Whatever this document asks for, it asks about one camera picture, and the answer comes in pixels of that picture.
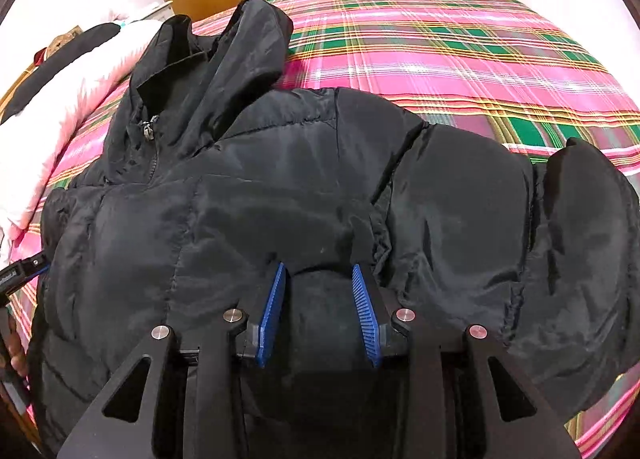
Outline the left hand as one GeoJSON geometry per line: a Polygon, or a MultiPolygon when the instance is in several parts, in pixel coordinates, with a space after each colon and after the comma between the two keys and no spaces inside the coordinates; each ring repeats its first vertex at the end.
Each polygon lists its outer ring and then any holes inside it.
{"type": "Polygon", "coordinates": [[[27,357],[16,329],[11,327],[9,334],[3,340],[10,355],[11,366],[21,378],[26,378],[28,375],[27,357]]]}

